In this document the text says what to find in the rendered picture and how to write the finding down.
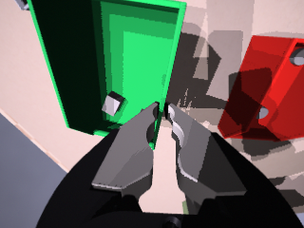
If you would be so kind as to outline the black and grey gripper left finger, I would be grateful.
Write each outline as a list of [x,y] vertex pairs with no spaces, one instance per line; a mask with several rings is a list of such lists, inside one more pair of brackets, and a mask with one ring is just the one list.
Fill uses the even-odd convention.
[[160,102],[114,128],[66,174],[35,228],[78,228],[100,215],[120,211],[124,195],[139,198],[152,186]]

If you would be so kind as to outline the white round disc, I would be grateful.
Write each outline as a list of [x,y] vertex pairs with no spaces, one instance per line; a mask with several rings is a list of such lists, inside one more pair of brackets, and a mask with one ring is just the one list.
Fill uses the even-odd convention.
[[266,117],[267,114],[268,114],[268,109],[267,109],[266,107],[263,106],[263,107],[259,110],[259,112],[258,112],[256,118],[257,118],[257,119],[262,119],[262,118]]

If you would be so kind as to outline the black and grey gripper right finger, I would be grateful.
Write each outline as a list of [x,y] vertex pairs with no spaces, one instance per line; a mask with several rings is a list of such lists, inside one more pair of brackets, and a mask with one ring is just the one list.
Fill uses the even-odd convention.
[[267,177],[217,132],[169,102],[164,114],[172,124],[177,182],[189,215],[198,214],[204,199],[214,199],[221,216],[255,228],[304,228]]

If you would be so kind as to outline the red bin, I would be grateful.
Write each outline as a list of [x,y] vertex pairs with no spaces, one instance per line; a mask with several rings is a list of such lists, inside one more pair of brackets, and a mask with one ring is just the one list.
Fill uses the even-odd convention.
[[[289,57],[298,48],[304,39],[252,36],[218,123],[224,139],[304,137],[304,65],[291,64]],[[268,115],[256,119],[263,106]]]

